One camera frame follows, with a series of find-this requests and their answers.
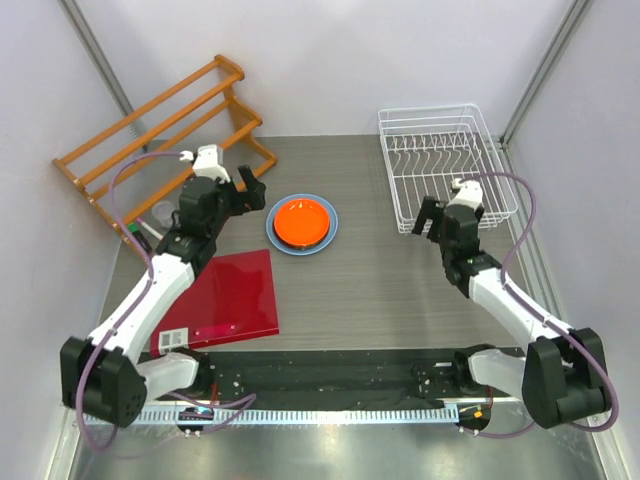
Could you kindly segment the green highlighter marker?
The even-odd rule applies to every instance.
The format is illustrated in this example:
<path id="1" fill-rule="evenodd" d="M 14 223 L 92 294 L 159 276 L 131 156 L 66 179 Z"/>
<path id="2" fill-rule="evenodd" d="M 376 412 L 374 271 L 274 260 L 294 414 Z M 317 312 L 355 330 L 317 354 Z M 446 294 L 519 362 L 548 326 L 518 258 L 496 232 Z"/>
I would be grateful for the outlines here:
<path id="1" fill-rule="evenodd" d="M 144 236 L 144 234 L 142 233 L 139 225 L 137 223 L 129 223 L 128 230 L 132 234 L 132 236 L 135 238 L 135 240 L 138 242 L 138 244 L 142 247 L 144 252 L 147 254 L 151 254 L 153 249 L 150 243 L 148 242 L 148 240 L 146 239 L 146 237 Z"/>

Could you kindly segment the yellow patterned plate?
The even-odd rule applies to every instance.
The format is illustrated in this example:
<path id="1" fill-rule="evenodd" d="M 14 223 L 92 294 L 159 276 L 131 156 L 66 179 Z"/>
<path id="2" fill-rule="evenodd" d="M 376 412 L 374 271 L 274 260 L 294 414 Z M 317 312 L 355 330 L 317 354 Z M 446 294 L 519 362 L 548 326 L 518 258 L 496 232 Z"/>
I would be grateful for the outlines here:
<path id="1" fill-rule="evenodd" d="M 287 250 L 287 251 L 294 251 L 294 252 L 308 252 L 311 250 L 317 250 L 320 247 L 323 246 L 322 243 L 317 243 L 314 245 L 308 245 L 308 246 L 294 246 L 294 245 L 289 245 L 289 244 L 279 244 L 279 246 L 281 246 L 283 249 Z"/>

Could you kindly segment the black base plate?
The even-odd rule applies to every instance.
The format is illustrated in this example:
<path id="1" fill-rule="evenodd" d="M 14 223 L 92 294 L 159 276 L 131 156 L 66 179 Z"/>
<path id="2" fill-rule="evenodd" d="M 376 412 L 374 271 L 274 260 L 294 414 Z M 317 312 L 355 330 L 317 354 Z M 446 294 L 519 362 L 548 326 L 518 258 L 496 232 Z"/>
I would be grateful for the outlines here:
<path id="1" fill-rule="evenodd" d="M 454 349 L 211 351 L 196 383 L 180 393 L 291 411 L 399 411 L 439 408 L 447 399 L 483 399 L 495 388 L 464 387 Z"/>

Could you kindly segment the red acrylic board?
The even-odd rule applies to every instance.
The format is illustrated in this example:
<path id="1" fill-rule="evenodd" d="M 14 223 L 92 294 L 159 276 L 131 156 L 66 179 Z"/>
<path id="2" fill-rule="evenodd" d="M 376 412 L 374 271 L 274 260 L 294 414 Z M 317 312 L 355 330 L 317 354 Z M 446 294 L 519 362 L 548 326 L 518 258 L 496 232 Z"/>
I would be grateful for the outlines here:
<path id="1" fill-rule="evenodd" d="M 150 354 L 199 350 L 279 333 L 270 251 L 216 256 L 172 304 L 150 337 Z"/>

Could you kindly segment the orange plate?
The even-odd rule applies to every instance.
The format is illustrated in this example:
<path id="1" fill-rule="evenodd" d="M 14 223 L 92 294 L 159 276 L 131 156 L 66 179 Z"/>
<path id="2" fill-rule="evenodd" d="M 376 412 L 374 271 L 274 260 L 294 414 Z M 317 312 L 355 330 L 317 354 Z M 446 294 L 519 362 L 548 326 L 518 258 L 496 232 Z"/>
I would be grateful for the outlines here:
<path id="1" fill-rule="evenodd" d="M 308 246 L 325 239 L 331 220 L 327 209 L 319 201 L 302 197 L 287 200 L 278 207 L 272 226 L 282 243 Z"/>

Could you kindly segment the light blue plate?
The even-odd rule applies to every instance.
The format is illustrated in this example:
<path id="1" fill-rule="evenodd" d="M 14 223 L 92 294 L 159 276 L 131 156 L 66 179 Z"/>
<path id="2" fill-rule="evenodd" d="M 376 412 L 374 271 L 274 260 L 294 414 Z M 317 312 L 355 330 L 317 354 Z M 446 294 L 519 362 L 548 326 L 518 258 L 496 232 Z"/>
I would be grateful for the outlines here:
<path id="1" fill-rule="evenodd" d="M 283 249 L 281 246 L 279 246 L 279 244 L 284 244 L 284 243 L 282 243 L 276 237 L 276 235 L 274 233 L 274 230 L 273 230 L 272 221 L 274 219 L 276 209 L 278 207 L 282 206 L 285 201 L 292 200 L 294 198 L 302 198 L 302 197 L 311 198 L 313 200 L 319 201 L 327 209 L 327 211 L 329 213 L 330 220 L 331 220 L 331 226 L 330 226 L 328 235 L 321 242 L 323 244 L 323 246 L 320 247 L 319 249 L 311 250 L 311 251 L 308 251 L 308 252 L 287 251 L 287 250 Z M 299 193 L 299 194 L 293 194 L 293 195 L 284 197 L 281 200 L 279 200 L 278 202 L 276 202 L 271 207 L 269 213 L 267 214 L 265 229 L 266 229 L 266 234 L 267 234 L 267 238 L 269 239 L 269 241 L 273 244 L 274 247 L 276 247 L 281 252 L 283 252 L 285 254 L 288 254 L 288 255 L 292 255 L 292 256 L 308 256 L 308 255 L 313 255 L 315 253 L 320 252 L 321 250 L 326 248 L 332 242 L 332 240 L 335 238 L 335 236 L 337 234 L 338 225 L 339 225 L 339 220 L 338 220 L 337 212 L 336 212 L 335 208 L 331 205 L 330 202 L 328 202 L 324 198 L 322 198 L 320 196 L 317 196 L 317 195 L 314 195 L 314 194 Z"/>

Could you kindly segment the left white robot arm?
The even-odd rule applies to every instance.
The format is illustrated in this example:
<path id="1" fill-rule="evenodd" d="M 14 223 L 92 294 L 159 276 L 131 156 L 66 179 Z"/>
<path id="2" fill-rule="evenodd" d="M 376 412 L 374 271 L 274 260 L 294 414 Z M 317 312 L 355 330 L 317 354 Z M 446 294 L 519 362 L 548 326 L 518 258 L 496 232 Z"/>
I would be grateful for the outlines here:
<path id="1" fill-rule="evenodd" d="M 160 241 L 145 275 L 87 338 L 71 337 L 63 344 L 61 391 L 66 407 L 125 428 L 149 400 L 174 391 L 200 399 L 211 391 L 208 360 L 187 346 L 165 347 L 160 357 L 145 362 L 139 358 L 165 314 L 213 258 L 226 221 L 264 208 L 265 184 L 247 165 L 238 171 L 243 189 L 220 177 L 188 177 L 175 224 Z"/>

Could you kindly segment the white pink pen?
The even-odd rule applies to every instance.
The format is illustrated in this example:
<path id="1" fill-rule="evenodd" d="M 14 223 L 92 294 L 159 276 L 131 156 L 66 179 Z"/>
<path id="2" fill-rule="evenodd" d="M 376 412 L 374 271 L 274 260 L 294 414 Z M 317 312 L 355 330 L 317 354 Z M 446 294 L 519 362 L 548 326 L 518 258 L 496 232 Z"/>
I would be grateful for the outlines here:
<path id="1" fill-rule="evenodd" d="M 136 222 L 158 241 L 160 241 L 163 238 L 163 235 L 159 231 L 157 231 L 155 228 L 153 228 L 151 225 L 149 225 L 147 222 L 145 222 L 141 218 L 137 218 Z"/>

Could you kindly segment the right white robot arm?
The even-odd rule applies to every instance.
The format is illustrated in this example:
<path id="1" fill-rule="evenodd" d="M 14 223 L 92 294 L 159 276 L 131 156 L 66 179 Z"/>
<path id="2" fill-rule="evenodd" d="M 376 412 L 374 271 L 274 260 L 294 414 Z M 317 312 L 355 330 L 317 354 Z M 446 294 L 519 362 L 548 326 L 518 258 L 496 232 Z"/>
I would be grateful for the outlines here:
<path id="1" fill-rule="evenodd" d="M 423 198 L 413 227 L 439 245 L 449 283 L 498 320 L 524 350 L 513 357 L 488 344 L 456 353 L 451 380 L 465 395 L 493 387 L 524 403 L 532 421 L 545 429 L 606 413 L 609 428 L 619 400 L 608 377 L 601 338 L 590 328 L 574 329 L 536 304 L 510 281 L 503 266 L 480 246 L 479 204 Z"/>

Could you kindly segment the clear plastic cup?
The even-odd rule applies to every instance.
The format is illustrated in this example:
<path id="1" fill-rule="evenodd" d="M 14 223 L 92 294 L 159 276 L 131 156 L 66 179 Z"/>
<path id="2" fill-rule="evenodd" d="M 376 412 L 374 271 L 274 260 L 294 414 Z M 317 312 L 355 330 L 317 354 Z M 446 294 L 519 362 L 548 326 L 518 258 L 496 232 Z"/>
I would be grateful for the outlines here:
<path id="1" fill-rule="evenodd" d="M 151 208 L 152 216 L 165 229 L 170 229 L 173 226 L 174 211 L 174 204 L 168 200 L 161 200 L 154 204 Z"/>

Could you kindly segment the orange wooden rack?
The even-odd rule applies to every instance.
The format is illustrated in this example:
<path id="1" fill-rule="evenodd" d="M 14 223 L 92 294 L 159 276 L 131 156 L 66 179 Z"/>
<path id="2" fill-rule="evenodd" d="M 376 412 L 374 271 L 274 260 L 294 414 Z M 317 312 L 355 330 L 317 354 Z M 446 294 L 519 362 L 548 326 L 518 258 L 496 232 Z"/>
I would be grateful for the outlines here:
<path id="1" fill-rule="evenodd" d="M 77 175 L 72 171 L 72 163 L 81 159 L 81 157 L 102 145 L 123 129 L 133 126 L 135 122 L 158 109 L 172 97 L 213 72 L 218 74 L 219 80 L 205 90 L 204 93 L 138 136 L 137 139 L 120 148 L 119 151 L 107 155 L 103 161 L 87 172 Z M 160 151 L 170 150 L 186 140 L 206 123 L 212 121 L 216 116 L 227 112 L 231 121 L 231 133 L 223 138 L 221 142 L 222 149 L 228 151 L 238 144 L 244 144 L 254 153 L 261 156 L 263 158 L 262 163 L 252 168 L 252 172 L 257 178 L 263 176 L 277 164 L 276 155 L 254 137 L 254 131 L 263 124 L 261 116 L 242 101 L 234 90 L 234 86 L 244 78 L 245 73 L 241 66 L 218 54 L 211 62 L 180 80 L 92 139 L 76 147 L 70 153 L 61 158 L 53 159 L 52 163 L 73 184 L 84 199 L 95 208 L 110 228 L 121 238 L 124 238 L 124 228 L 119 226 L 113 216 L 100 205 L 100 200 L 109 191 L 109 185 L 104 184 L 94 190 L 90 186 L 114 167 L 141 152 L 143 148 L 151 146 L 155 141 L 159 143 L 158 149 Z"/>

